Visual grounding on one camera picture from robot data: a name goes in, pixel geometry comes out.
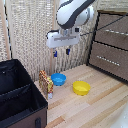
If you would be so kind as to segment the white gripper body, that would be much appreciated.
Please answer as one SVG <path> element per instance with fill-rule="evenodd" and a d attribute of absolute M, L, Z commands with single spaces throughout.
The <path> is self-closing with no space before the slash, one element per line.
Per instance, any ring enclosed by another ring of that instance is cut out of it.
<path fill-rule="evenodd" d="M 58 29 L 47 33 L 46 45 L 49 48 L 75 45 L 79 42 L 79 29 Z"/>

